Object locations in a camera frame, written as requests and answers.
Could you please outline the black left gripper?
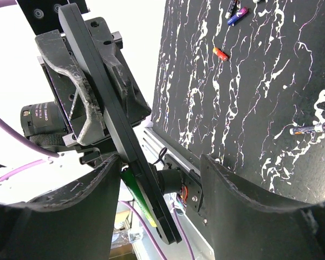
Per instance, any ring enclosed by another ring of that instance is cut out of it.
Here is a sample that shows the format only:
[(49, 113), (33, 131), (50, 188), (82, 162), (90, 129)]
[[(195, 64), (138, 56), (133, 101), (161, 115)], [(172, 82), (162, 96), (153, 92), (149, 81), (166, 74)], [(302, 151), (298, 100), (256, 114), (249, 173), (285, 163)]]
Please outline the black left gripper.
[(42, 148), (138, 148), (152, 112), (122, 54), (122, 37), (85, 1), (18, 1), (54, 100), (21, 110), (24, 137)]

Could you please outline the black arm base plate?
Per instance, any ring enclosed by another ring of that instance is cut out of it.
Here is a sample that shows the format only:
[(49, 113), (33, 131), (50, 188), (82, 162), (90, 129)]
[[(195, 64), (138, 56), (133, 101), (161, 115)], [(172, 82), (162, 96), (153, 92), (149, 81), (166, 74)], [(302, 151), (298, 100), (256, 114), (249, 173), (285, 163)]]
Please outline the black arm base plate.
[(170, 195), (194, 225), (207, 226), (204, 192), (198, 170), (173, 154), (165, 154), (149, 165), (163, 195)]

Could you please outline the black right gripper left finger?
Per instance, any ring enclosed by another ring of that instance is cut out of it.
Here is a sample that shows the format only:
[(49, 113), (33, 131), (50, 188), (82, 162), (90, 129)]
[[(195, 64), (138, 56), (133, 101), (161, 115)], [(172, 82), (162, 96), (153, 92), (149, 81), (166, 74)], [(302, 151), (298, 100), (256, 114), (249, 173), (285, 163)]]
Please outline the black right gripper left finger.
[(0, 259), (108, 259), (120, 171), (113, 155), (53, 192), (0, 204)]

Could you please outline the black remote control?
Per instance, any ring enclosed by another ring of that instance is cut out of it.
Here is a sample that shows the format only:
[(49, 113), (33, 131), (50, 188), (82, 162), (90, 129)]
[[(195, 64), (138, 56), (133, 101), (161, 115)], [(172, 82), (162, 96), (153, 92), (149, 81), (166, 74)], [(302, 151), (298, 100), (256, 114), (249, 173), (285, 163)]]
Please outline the black remote control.
[(59, 20), (71, 49), (90, 85), (99, 94), (103, 118), (122, 160), (128, 163), (166, 244), (181, 242), (181, 235), (165, 203), (138, 139), (111, 86), (102, 58), (75, 3), (59, 9)]

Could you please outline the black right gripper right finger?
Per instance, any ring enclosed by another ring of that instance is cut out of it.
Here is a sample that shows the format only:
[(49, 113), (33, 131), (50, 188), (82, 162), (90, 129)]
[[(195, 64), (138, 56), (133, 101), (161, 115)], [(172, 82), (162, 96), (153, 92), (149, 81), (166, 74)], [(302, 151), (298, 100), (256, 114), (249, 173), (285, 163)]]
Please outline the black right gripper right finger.
[(208, 155), (200, 165), (216, 259), (325, 259), (325, 201), (271, 193)]

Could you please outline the green AAA battery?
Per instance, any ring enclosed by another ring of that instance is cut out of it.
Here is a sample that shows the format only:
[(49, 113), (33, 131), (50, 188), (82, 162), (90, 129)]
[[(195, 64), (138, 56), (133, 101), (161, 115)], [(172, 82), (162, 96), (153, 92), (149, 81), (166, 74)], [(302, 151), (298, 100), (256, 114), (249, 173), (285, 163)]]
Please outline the green AAA battery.
[(132, 173), (132, 170), (127, 167), (124, 168), (121, 172), (121, 179), (127, 186), (128, 190), (130, 191), (131, 195), (133, 196), (134, 200), (136, 201), (137, 205), (140, 207), (140, 210), (147, 218), (150, 225), (154, 228), (157, 227), (152, 214), (147, 206), (147, 203), (142, 195), (142, 192), (140, 191), (140, 188), (136, 182), (136, 179)]

